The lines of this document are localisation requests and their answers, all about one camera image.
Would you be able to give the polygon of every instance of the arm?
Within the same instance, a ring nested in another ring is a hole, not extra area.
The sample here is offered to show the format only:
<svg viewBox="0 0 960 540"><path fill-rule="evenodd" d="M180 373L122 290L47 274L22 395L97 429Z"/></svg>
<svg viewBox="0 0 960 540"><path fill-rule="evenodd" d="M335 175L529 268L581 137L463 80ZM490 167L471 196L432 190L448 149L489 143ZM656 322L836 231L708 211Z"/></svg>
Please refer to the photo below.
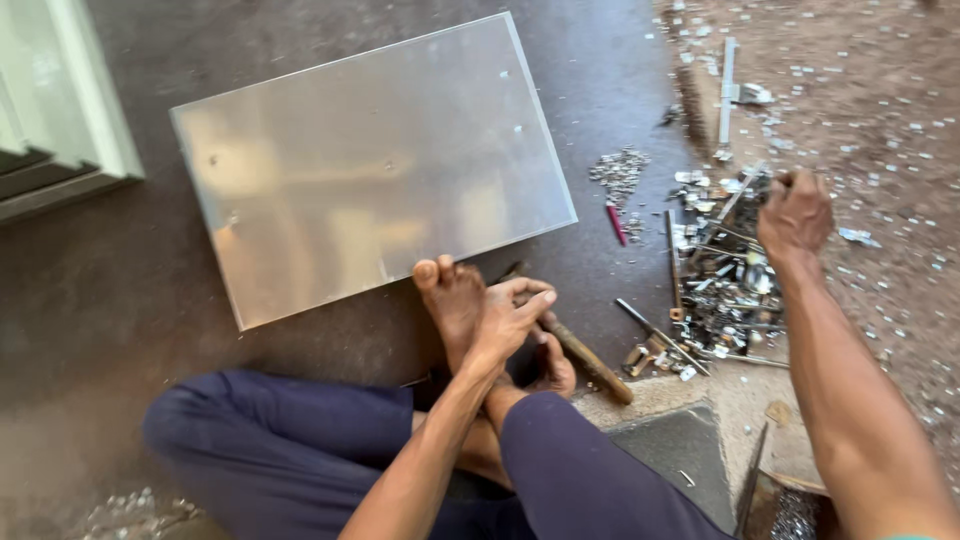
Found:
<svg viewBox="0 0 960 540"><path fill-rule="evenodd" d="M924 430L827 291L817 261L832 230L823 179L800 171L771 187L759 237L783 289L790 375L841 522L856 540L960 536Z"/></svg>
<svg viewBox="0 0 960 540"><path fill-rule="evenodd" d="M534 283L518 279L488 289L473 346L460 371L357 506L340 538L427 537L480 404L507 357L519 348L537 318L557 298L556 292L546 290L525 306L514 308L515 294Z"/></svg>

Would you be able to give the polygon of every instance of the dirt floor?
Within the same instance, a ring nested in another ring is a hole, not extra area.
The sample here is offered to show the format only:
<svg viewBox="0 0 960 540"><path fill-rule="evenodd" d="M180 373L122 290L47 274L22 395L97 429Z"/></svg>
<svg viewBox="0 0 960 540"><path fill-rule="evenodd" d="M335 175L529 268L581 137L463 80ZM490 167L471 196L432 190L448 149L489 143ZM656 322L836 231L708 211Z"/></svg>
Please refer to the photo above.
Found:
<svg viewBox="0 0 960 540"><path fill-rule="evenodd" d="M706 162L716 150L724 40L735 37L734 81L763 85L777 101L732 112L728 171L758 159L816 169L830 179L836 225L880 244L834 235L822 256L830 289L960 494L960 334L949 331L960 318L960 7L928 4L660 2L660 33L647 38L675 48Z"/></svg>

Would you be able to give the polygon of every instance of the red pen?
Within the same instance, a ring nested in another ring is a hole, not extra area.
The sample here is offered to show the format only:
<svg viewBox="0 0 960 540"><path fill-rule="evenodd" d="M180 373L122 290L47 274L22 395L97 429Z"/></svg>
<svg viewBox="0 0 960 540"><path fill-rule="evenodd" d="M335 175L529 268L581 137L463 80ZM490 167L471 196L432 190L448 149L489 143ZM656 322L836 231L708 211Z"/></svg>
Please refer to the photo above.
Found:
<svg viewBox="0 0 960 540"><path fill-rule="evenodd" d="M616 237L620 238L620 245L627 247L627 235L620 228L620 219L616 216L616 207L607 206L607 215L610 216L610 222L613 223L613 230L616 231Z"/></svg>

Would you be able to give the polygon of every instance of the aluminum strip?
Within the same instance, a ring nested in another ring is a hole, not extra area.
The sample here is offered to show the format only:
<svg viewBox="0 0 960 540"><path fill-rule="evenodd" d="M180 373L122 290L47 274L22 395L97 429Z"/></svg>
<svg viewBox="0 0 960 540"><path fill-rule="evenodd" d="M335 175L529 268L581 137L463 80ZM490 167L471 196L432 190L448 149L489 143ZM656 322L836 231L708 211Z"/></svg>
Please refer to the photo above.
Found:
<svg viewBox="0 0 960 540"><path fill-rule="evenodd" d="M241 330L577 221L509 13L171 114Z"/></svg>

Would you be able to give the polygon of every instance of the pile of scrap metal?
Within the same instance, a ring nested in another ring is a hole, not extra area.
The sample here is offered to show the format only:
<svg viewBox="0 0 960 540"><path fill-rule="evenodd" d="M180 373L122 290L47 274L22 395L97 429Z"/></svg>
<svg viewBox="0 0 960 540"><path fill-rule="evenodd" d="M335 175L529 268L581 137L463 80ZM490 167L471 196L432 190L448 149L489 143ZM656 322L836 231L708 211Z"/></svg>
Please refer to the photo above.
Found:
<svg viewBox="0 0 960 540"><path fill-rule="evenodd" d="M739 178L715 181L704 171L678 172L682 198L695 222L678 225L666 213L674 284L670 318L674 336L653 328L622 300L617 300L652 334L628 356L624 370L637 376L650 361L689 380L709 376L705 363L740 360L788 367L757 356L757 349L785 330L782 300L774 270L756 240L756 222L765 201L770 174L765 161ZM681 264L681 256L686 256Z"/></svg>

